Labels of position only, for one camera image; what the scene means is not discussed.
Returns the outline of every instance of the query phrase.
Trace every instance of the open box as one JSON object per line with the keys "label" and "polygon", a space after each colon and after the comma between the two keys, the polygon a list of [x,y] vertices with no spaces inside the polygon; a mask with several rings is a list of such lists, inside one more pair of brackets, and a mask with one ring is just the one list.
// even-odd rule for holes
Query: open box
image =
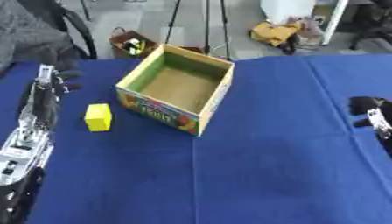
{"label": "open box", "polygon": [[122,104],[200,136],[233,78],[234,64],[161,45],[117,83]]}

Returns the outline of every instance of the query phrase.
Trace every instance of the robotic hand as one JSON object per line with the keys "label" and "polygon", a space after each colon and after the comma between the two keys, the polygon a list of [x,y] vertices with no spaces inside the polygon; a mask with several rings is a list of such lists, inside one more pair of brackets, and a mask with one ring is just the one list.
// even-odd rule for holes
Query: robotic hand
{"label": "robotic hand", "polygon": [[53,149],[60,98],[80,88],[65,81],[77,76],[41,65],[38,77],[27,85],[17,111],[18,127],[0,148],[0,224],[23,223],[29,214]]}
{"label": "robotic hand", "polygon": [[354,116],[367,115],[355,122],[357,128],[373,126],[375,134],[392,156],[392,102],[383,98],[359,96],[350,98],[350,113]]}

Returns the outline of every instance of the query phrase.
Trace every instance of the cardboard box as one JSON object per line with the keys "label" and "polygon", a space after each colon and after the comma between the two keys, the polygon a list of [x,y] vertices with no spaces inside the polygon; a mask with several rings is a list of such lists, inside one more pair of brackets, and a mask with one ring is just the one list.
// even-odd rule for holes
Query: cardboard box
{"label": "cardboard box", "polygon": [[117,85],[122,104],[200,136],[233,78],[234,64],[161,45]]}

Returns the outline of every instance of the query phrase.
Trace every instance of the table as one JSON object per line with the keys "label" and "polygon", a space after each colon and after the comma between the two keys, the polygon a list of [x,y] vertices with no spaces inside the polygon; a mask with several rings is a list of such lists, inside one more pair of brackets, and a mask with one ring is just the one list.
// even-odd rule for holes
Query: table
{"label": "table", "polygon": [[[237,61],[233,86],[201,137],[117,102],[114,85],[136,61],[83,61],[84,88],[62,102],[27,223],[389,224],[390,158],[371,129],[352,128],[347,99],[392,96],[391,60]],[[21,64],[0,80],[0,141],[37,68]],[[94,102],[111,105],[110,132],[88,132],[82,117]]]}

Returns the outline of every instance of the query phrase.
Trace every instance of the gray floor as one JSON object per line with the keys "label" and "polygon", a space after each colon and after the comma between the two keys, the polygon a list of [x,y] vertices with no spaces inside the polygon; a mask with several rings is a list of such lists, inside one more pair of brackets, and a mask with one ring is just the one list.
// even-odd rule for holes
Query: gray floor
{"label": "gray floor", "polygon": [[[167,25],[172,17],[177,0],[146,0],[132,3],[123,0],[86,0],[92,20],[90,27],[100,59],[113,59],[109,38],[117,26],[142,33],[144,36],[162,43],[165,41]],[[79,0],[62,0],[65,6],[77,11],[83,18]],[[178,18],[171,35],[170,43],[176,46],[204,46],[205,0],[182,0]],[[265,56],[282,55],[280,51],[255,42],[247,36],[250,28],[265,19],[260,0],[226,0],[230,51],[236,60],[246,60]],[[77,42],[81,39],[73,31]],[[224,39],[221,23],[220,0],[211,0],[210,23],[211,54],[224,56]],[[297,54],[363,54],[391,53],[392,47],[382,40],[365,40],[360,43],[360,50],[349,51],[347,46],[351,34],[336,33],[328,46],[317,51],[298,51]]]}

